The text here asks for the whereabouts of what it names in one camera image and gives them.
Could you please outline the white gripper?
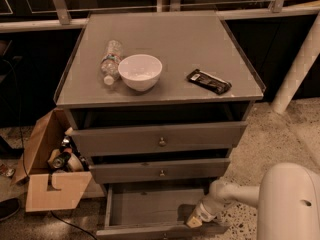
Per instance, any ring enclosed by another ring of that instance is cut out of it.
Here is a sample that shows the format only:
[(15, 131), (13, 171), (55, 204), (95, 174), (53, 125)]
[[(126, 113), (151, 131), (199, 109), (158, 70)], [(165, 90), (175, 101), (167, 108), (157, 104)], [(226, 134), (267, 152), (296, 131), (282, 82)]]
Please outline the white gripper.
[(223, 198), (212, 195), (204, 196), (196, 205), (194, 212), (186, 221), (189, 228), (201, 227), (203, 222), (212, 221), (220, 212), (225, 209), (226, 201)]

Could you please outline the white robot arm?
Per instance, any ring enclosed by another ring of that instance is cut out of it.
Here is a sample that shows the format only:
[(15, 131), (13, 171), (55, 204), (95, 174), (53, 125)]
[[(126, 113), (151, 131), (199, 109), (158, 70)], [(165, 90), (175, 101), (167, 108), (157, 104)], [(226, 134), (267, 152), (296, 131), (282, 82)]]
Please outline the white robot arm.
[(258, 210), (257, 240), (320, 240), (320, 176), (301, 165), (276, 164), (258, 186), (212, 182), (186, 225), (199, 228), (235, 203)]

